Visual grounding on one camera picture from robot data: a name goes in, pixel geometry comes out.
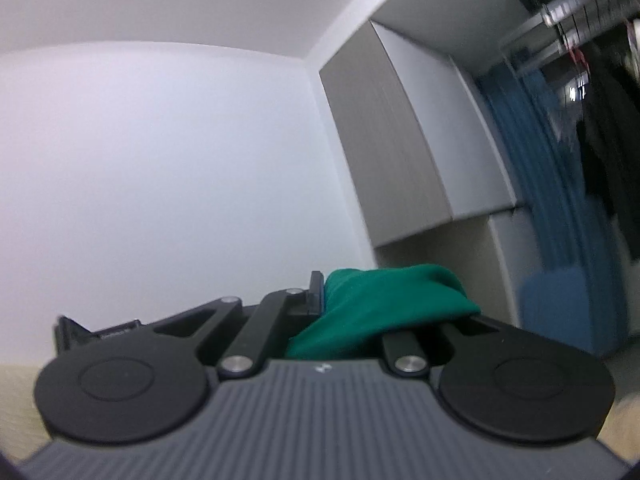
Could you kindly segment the green hoodie sweatshirt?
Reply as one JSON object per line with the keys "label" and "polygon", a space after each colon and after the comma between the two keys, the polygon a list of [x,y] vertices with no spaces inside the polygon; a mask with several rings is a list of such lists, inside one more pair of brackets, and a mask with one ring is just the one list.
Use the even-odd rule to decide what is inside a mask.
{"label": "green hoodie sweatshirt", "polygon": [[326,310],[284,352],[288,360],[348,359],[370,339],[480,313],[458,278],[437,264],[340,269],[324,284]]}

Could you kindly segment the dark hanging clothes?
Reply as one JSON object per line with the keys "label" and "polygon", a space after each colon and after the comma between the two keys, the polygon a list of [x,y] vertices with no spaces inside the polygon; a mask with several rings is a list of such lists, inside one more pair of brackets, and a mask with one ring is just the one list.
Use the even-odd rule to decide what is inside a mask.
{"label": "dark hanging clothes", "polygon": [[639,260],[639,83],[596,44],[580,49],[588,73],[577,133],[586,194],[617,221]]}

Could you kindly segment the beige quilted headboard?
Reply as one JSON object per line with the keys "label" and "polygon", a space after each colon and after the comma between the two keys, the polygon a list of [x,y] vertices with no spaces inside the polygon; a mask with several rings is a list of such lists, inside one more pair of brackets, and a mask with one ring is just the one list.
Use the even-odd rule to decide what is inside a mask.
{"label": "beige quilted headboard", "polygon": [[1,452],[14,464],[26,460],[51,441],[34,400],[39,372],[36,366],[1,365]]}

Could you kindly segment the blue curtain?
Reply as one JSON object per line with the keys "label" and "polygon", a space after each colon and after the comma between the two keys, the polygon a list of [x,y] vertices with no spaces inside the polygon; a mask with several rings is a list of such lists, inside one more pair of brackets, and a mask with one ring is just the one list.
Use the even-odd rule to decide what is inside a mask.
{"label": "blue curtain", "polygon": [[623,273],[610,222],[586,194],[576,134],[552,124],[565,110],[538,70],[517,77],[498,64],[476,84],[532,219],[540,272],[582,268],[595,356],[608,356],[628,337]]}

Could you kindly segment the grey white wardrobe cabinet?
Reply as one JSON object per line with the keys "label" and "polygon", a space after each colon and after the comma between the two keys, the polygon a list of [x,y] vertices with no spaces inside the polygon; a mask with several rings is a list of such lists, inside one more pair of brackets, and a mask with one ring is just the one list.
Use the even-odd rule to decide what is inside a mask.
{"label": "grey white wardrobe cabinet", "polygon": [[521,322],[538,249],[506,151],[471,79],[397,32],[363,24],[320,72],[376,263],[436,263],[483,313]]}

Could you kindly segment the metal clothes rack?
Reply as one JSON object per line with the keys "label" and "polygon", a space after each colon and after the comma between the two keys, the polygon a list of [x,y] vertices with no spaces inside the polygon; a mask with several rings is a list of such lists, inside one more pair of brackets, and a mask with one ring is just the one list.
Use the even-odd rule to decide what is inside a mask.
{"label": "metal clothes rack", "polygon": [[521,77],[582,47],[639,13],[639,0],[552,0],[499,41]]}

